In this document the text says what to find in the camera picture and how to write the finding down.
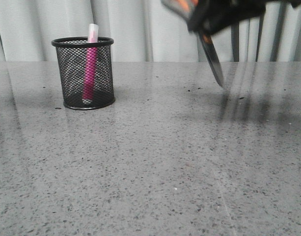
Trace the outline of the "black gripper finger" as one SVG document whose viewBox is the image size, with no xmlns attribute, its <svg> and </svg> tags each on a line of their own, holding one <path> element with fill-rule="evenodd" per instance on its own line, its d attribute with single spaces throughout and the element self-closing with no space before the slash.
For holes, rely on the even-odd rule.
<svg viewBox="0 0 301 236">
<path fill-rule="evenodd" d="M 215 34 L 242 20 L 258 17 L 266 10 L 260 0 L 199 0 L 187 25 L 188 30 Z"/>
</svg>

